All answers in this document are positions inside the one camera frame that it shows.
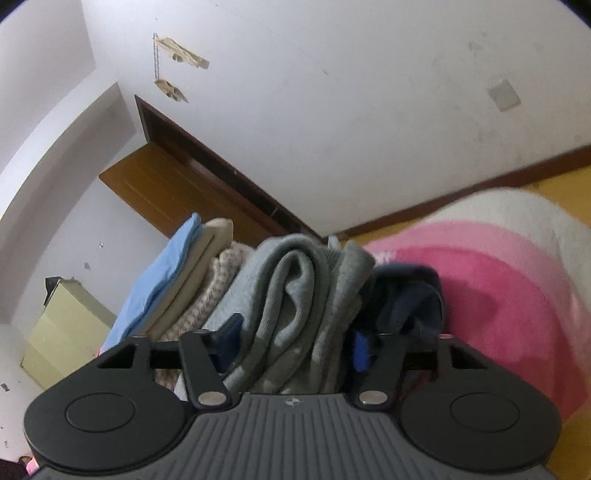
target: white wall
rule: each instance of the white wall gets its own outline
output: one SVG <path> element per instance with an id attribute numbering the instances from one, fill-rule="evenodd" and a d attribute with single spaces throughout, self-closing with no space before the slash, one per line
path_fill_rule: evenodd
<path id="1" fill-rule="evenodd" d="M 0 317 L 25 338 L 43 309 L 46 277 L 76 278 L 117 314 L 136 277 L 164 248 L 165 236 L 97 178 L 144 143 L 119 101 L 53 172 L 0 274 Z"/>
<path id="2" fill-rule="evenodd" d="M 24 341 L 10 325 L 0 325 L 0 458 L 16 460 L 30 451 L 22 433 L 22 419 L 41 388 L 20 368 Z"/>
<path id="3" fill-rule="evenodd" d="M 0 264 L 5 246 L 22 231 L 51 182 L 67 161 L 66 151 L 117 100 L 113 75 L 95 69 L 35 127 L 0 172 Z"/>
<path id="4" fill-rule="evenodd" d="M 98 65 L 320 233 L 591 141 L 591 30 L 558 0 L 85 0 Z M 152 34 L 189 103 L 153 85 Z M 507 78 L 522 105 L 486 88 Z M 136 125 L 139 120 L 135 115 Z"/>
<path id="5" fill-rule="evenodd" d="M 0 24 L 0 172 L 94 68 L 80 0 L 27 0 Z"/>

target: blue cloth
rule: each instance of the blue cloth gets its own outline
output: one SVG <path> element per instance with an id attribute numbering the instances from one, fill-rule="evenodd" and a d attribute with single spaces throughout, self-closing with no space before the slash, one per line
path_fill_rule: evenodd
<path id="1" fill-rule="evenodd" d="M 154 263 L 136 280 L 101 352 L 117 345 L 142 324 L 143 318 L 177 278 L 187 258 L 189 246 L 201 231 L 201 219 L 194 213 L 172 236 Z"/>

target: pink blanket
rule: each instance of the pink blanket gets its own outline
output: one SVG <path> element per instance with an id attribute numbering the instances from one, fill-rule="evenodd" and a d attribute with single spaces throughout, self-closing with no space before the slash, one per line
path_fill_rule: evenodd
<path id="1" fill-rule="evenodd" d="M 431 221 L 371 242 L 378 263 L 435 268 L 449 333 L 538 388 L 569 418 L 588 399 L 591 316 L 563 266 L 491 223 Z"/>

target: small logo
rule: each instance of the small logo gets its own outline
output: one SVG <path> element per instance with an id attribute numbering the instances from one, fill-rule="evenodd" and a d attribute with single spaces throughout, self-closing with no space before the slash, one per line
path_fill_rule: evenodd
<path id="1" fill-rule="evenodd" d="M 301 403 L 301 400 L 299 398 L 291 397 L 288 398 L 285 403 L 290 407 L 297 407 Z"/>

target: wall stain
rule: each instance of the wall stain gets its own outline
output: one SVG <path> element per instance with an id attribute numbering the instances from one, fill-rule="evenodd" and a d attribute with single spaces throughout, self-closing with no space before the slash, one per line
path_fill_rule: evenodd
<path id="1" fill-rule="evenodd" d="M 479 45 L 478 43 L 476 43 L 475 41 L 470 40 L 468 42 L 468 49 L 472 52 L 472 54 L 474 55 L 474 58 L 476 58 L 476 55 L 478 54 L 478 52 L 482 51 L 482 46 Z"/>

